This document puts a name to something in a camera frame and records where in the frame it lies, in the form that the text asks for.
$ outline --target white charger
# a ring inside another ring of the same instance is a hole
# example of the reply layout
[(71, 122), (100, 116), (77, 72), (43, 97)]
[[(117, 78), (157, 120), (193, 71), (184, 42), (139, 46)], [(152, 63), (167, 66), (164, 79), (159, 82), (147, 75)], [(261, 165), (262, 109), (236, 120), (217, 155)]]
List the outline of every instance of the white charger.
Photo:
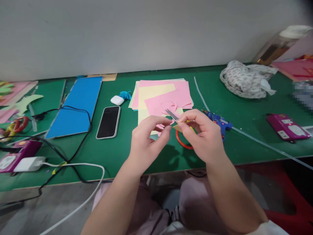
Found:
[(25, 172), (25, 171), (36, 171), (38, 170), (43, 162), (45, 162), (45, 157), (26, 157), (23, 158), (13, 170), (14, 172)]

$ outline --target plastic bottle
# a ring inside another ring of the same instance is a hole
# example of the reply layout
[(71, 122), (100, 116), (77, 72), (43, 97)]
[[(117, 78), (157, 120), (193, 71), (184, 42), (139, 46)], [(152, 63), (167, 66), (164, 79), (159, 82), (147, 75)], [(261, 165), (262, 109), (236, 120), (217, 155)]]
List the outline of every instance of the plastic bottle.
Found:
[(257, 64), (270, 65), (299, 39), (304, 38), (311, 29), (313, 28), (305, 25), (288, 26), (285, 30), (279, 33), (279, 36), (257, 61)]

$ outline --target hand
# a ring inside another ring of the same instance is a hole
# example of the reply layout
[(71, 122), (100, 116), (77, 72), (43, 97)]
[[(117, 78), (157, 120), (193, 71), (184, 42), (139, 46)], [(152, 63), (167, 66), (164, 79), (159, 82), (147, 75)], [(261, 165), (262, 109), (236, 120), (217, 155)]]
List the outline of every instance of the hand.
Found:
[(205, 163), (226, 156), (221, 137), (221, 128), (197, 109), (184, 112), (177, 121), (184, 137), (193, 146), (198, 157)]
[[(162, 130), (156, 127), (157, 124), (163, 124), (165, 128)], [(149, 116), (133, 130), (127, 161), (135, 173), (142, 175), (168, 143), (171, 131), (170, 124), (171, 120), (166, 117)], [(150, 133), (153, 130), (162, 132), (156, 141), (150, 139)]]

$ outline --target blue glue gun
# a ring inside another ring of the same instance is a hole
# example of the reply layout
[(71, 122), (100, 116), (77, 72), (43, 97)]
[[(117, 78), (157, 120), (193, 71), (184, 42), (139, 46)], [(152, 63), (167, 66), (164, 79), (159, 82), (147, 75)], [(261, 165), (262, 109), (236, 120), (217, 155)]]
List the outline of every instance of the blue glue gun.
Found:
[(204, 112), (208, 116), (208, 118), (210, 118), (210, 120), (212, 120), (213, 122), (215, 122), (217, 125), (220, 126), (222, 139), (223, 139), (223, 143), (224, 143), (225, 130), (229, 131), (232, 128), (232, 123), (225, 121), (225, 119), (223, 117), (216, 115), (215, 113), (204, 111), (204, 110), (202, 110), (202, 112)]

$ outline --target sleeve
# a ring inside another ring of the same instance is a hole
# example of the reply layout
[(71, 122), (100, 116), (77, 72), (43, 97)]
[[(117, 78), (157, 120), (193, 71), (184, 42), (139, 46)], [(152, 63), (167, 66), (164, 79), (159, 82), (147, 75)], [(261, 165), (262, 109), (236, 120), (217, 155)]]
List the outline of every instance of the sleeve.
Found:
[(261, 224), (257, 230), (247, 235), (288, 235), (285, 230), (272, 221)]

